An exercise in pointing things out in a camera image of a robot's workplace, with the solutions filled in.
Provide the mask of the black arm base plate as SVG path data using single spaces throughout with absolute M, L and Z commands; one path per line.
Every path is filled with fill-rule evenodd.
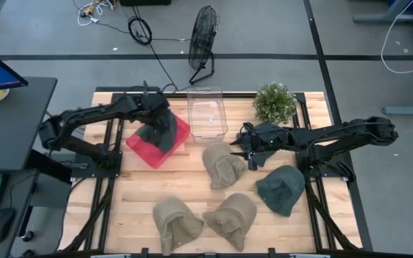
M 89 156 L 76 154 L 70 164 L 74 178 L 116 178 L 120 175 L 123 153 L 111 151 L 110 157 L 93 160 Z
M 347 153 L 325 158 L 321 163 L 316 163 L 308 150 L 297 152 L 295 156 L 297 168 L 312 177 L 344 177 L 349 180 L 353 174 L 353 166 Z

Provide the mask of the red plastic bin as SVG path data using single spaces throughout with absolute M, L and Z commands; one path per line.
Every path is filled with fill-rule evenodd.
M 137 133 L 132 134 L 125 141 L 126 145 L 150 167 L 160 168 L 190 135 L 190 126 L 178 116 L 175 116 L 175 118 L 177 124 L 175 142 L 173 147 L 166 153 L 151 143 L 145 142 Z

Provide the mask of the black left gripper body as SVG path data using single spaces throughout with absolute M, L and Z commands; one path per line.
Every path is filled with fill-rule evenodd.
M 155 132 L 164 133 L 171 126 L 171 110 L 169 104 L 157 107 L 151 113 L 151 120 L 148 123 Z

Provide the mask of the black aluminium table frame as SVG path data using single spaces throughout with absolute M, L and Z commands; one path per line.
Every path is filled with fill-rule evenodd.
M 255 92 L 224 92 L 223 103 L 228 132 L 224 141 L 232 142 L 243 122 L 258 122 L 254 119 L 252 101 Z M 310 126 L 321 128 L 331 125 L 323 92 L 298 92 L 305 98 Z M 294 152 L 281 150 L 270 157 L 264 168 L 247 171 L 232 187 L 212 190 L 210 179 L 204 170 L 201 155 L 210 143 L 196 143 L 189 136 L 158 169 L 153 169 L 137 156 L 125 143 L 136 129 L 138 121 L 125 120 L 120 149 L 123 161 L 119 177 L 115 179 L 113 197 L 104 240 L 105 253 L 141 253 L 148 248 L 149 254 L 161 253 L 160 234 L 153 220 L 156 203 L 167 196 L 179 197 L 195 214 L 215 210 L 232 194 L 244 194 L 257 205 L 257 216 L 246 235 L 245 249 L 238 252 L 226 239 L 204 226 L 201 235 L 194 241 L 174 250 L 175 254 L 262 254 L 268 248 L 277 253 L 315 252 L 315 240 L 310 218 L 310 207 L 304 193 L 295 205 L 290 217 L 272 213 L 255 193 L 255 181 L 264 178 L 281 165 L 297 165 Z M 371 239 L 365 226 L 364 212 L 356 213 L 361 201 L 356 188 L 339 177 L 323 177 L 328 210 L 348 240 L 372 250 Z M 90 216 L 97 179 L 89 178 L 77 186 L 67 205 L 63 233 L 58 250 L 71 244 Z

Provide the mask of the small green potted plant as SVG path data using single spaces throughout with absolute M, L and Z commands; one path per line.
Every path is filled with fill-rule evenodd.
M 272 82 L 263 85 L 252 103 L 255 117 L 270 124 L 286 124 L 297 112 L 297 100 L 286 85 Z

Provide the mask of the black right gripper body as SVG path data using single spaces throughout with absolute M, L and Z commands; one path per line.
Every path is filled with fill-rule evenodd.
M 238 133 L 238 138 L 243 138 L 243 144 L 239 146 L 247 153 L 282 150 L 287 137 L 286 129 L 269 123 L 253 125 L 246 122 Z

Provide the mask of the dark green hat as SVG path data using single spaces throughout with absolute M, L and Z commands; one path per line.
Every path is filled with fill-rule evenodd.
M 256 183 L 257 195 L 274 213 L 289 217 L 305 188 L 303 174 L 293 166 L 281 166 Z
M 157 133 L 153 130 L 150 125 L 143 124 L 136 131 L 138 135 L 144 142 L 150 143 L 156 146 L 162 153 L 169 152 L 175 142 L 177 133 L 177 122 L 176 116 L 171 112 L 171 126 L 164 133 Z

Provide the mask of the black floor fan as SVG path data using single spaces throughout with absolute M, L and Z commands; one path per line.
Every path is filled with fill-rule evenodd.
M 189 45 L 188 61 L 190 67 L 195 70 L 195 73 L 189 79 L 190 85 L 211 77 L 215 72 L 212 47 L 218 26 L 218 16 L 214 8 L 211 6 L 202 7 L 197 14 Z M 211 60 L 211 72 L 195 79 L 201 70 L 207 68 L 206 64 L 209 59 Z

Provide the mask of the clear plastic bin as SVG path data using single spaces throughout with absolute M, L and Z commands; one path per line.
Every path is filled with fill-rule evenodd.
M 190 135 L 198 144 L 222 142 L 228 131 L 222 89 L 193 87 L 186 92 Z

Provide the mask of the grey desk foot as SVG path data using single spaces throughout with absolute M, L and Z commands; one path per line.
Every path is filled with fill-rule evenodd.
M 385 115 L 413 115 L 413 106 L 386 106 L 382 112 Z

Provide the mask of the black desk top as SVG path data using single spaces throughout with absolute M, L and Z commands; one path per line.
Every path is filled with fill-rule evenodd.
M 0 101 L 0 171 L 25 167 L 57 79 L 30 77 L 28 83 Z

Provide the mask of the black desk support bar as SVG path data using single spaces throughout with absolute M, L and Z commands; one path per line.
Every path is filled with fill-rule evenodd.
M 26 169 L 34 169 L 37 172 L 43 173 L 47 176 L 57 179 L 66 184 L 71 184 L 72 169 L 67 166 L 52 160 L 48 156 L 31 150 L 27 162 Z

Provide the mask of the grey desk leg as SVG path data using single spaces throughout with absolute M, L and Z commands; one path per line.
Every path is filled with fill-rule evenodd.
M 384 13 L 355 14 L 352 19 L 356 23 L 413 22 L 413 13 L 407 11 L 412 3 L 413 0 L 395 0 Z

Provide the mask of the tan hat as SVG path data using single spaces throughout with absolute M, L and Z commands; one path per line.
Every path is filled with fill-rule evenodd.
M 248 196 L 234 193 L 214 211 L 202 214 L 206 224 L 225 238 L 238 252 L 245 248 L 245 239 L 257 215 L 257 207 Z
M 163 256 L 194 241 L 204 226 L 204 222 L 176 196 L 162 199 L 154 206 L 153 220 L 160 234 Z
M 229 146 L 221 142 L 209 145 L 202 153 L 204 167 L 211 179 L 211 189 L 234 185 L 247 170 L 247 165 L 231 152 Z

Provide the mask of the black box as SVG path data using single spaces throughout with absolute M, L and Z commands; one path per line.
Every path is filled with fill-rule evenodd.
M 119 0 L 122 6 L 155 6 L 170 5 L 171 0 Z

